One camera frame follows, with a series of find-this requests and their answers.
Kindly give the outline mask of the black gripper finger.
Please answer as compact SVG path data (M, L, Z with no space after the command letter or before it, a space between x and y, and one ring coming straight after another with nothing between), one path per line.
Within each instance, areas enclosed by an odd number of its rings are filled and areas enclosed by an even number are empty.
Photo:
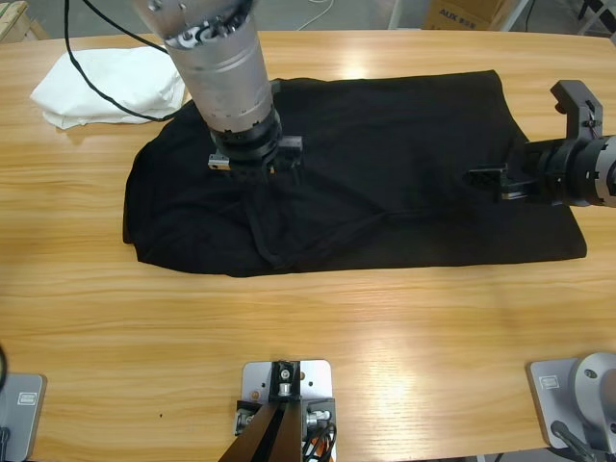
M503 193L508 184L508 165L483 165L471 168L463 175L465 183L477 190Z

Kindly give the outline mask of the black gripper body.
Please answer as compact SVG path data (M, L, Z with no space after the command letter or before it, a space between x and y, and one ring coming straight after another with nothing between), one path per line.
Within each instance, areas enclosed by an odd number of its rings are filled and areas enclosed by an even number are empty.
M500 174L497 197L551 205L600 205L596 189L602 141L529 142Z
M208 168L231 177L293 175L302 164L303 137L284 135L277 119L243 132L212 129L210 135L216 151Z

